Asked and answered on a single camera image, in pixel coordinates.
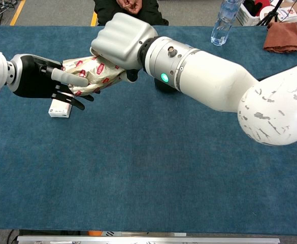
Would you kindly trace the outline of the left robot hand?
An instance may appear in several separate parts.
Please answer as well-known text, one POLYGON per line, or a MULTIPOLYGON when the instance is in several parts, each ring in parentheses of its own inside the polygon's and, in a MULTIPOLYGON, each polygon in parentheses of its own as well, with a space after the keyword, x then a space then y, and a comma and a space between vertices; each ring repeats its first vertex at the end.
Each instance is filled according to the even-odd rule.
POLYGON ((15 69, 9 89, 23 98, 56 99, 84 110, 85 106, 75 98, 71 86, 86 87, 89 81, 62 69, 62 64, 34 54, 17 54, 11 59, 15 69))

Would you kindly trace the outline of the orange-brown folded cloth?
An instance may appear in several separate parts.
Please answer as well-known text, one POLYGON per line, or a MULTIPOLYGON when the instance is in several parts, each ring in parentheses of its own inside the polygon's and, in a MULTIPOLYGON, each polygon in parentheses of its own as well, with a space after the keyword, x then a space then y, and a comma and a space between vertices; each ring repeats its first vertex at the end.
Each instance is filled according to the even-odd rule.
POLYGON ((274 53, 297 51, 297 23, 271 22, 267 26, 267 36, 263 49, 274 53))

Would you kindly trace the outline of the white plastic basket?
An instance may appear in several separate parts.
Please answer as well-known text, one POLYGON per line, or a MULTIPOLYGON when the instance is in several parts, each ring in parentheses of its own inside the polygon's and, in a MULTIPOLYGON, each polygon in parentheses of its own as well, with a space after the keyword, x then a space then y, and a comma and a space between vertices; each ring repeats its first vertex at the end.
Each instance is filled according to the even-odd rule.
POLYGON ((259 23, 260 18, 258 16, 250 15, 245 6, 241 4, 237 13, 237 20, 242 26, 255 26, 259 23))

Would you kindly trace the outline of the blue felt table cover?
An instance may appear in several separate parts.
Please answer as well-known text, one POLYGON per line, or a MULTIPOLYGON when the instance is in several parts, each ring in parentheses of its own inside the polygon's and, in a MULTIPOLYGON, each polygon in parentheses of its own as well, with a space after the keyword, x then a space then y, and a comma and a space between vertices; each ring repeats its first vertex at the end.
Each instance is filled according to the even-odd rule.
POLYGON ((259 144, 145 73, 69 118, 50 104, 0 91, 0 229, 297 235, 297 142, 259 144))

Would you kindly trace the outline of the small white box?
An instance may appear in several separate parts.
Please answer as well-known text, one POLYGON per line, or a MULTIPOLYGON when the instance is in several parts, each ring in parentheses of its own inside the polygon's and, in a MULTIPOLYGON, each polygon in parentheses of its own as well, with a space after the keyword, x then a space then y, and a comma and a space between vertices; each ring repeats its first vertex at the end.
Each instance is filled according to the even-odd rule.
POLYGON ((71 109, 71 104, 53 99, 48 114, 50 117, 69 118, 71 109))

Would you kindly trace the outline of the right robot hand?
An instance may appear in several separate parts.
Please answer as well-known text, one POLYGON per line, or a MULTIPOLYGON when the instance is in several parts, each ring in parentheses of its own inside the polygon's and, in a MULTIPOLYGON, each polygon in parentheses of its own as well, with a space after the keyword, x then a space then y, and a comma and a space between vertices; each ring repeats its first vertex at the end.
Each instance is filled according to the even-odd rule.
POLYGON ((139 52, 145 41, 157 36, 148 23, 124 13, 116 13, 91 42, 90 52, 126 70, 126 78, 135 82, 143 67, 139 52))

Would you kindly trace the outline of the black tripod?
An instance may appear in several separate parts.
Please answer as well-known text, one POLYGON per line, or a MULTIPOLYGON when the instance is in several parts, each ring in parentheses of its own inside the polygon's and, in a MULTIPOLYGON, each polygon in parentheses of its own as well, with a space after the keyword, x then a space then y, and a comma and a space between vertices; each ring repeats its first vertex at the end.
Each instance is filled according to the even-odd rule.
POLYGON ((281 3, 283 0, 278 0, 277 4, 275 5, 274 9, 271 10, 262 20, 260 20, 256 26, 267 26, 273 18, 275 18, 275 21, 278 20, 278 13, 277 10, 279 9, 281 3))

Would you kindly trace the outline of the aluminium profile rail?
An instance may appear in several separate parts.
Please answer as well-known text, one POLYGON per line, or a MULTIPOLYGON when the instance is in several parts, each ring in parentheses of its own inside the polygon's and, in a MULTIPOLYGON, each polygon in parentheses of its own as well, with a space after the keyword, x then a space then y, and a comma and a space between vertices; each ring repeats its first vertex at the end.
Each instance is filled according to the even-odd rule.
POLYGON ((19 236, 18 244, 280 244, 278 238, 19 236))

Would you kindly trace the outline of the clear plastic water bottle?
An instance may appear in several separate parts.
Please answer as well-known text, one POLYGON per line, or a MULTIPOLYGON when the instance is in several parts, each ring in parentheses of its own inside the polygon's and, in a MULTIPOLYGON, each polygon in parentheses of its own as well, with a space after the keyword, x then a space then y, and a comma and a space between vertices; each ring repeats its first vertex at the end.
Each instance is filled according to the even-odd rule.
POLYGON ((243 0, 222 0, 217 20, 211 33, 211 43, 221 46, 226 43, 229 31, 236 19, 243 0))

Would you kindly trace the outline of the beige snack bag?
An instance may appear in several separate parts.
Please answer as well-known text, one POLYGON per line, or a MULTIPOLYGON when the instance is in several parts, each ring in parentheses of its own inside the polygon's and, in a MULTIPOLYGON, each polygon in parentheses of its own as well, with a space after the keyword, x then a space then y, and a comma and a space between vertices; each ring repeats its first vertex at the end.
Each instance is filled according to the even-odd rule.
POLYGON ((121 81, 122 75, 126 73, 123 68, 99 55, 66 59, 62 62, 62 67, 64 71, 88 80, 88 85, 85 87, 69 86, 75 96, 98 93, 121 81))

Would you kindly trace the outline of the seated person in black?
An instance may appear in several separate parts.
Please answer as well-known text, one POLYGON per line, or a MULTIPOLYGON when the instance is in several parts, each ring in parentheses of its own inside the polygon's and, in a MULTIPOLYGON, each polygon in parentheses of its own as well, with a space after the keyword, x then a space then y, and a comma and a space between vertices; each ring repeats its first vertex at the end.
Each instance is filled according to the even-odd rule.
POLYGON ((97 22, 104 26, 116 13, 129 14, 150 25, 169 25, 159 11, 157 0, 93 0, 97 22))

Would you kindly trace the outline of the white printed bag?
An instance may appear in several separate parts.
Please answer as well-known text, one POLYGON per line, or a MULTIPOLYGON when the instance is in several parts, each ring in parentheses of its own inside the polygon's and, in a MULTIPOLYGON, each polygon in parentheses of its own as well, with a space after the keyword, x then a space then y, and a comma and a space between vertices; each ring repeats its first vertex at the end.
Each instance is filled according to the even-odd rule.
POLYGON ((292 7, 279 8, 277 13, 279 22, 297 21, 297 13, 292 7))

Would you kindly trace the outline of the black ceramic pitcher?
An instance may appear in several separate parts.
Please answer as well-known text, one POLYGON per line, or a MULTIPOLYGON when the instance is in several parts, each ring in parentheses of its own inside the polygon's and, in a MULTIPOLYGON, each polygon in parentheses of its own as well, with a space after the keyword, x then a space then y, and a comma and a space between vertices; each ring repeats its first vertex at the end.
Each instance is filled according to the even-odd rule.
POLYGON ((175 88, 167 85, 162 81, 159 81, 158 79, 154 79, 154 84, 155 84, 155 88, 162 93, 173 94, 178 92, 175 88))

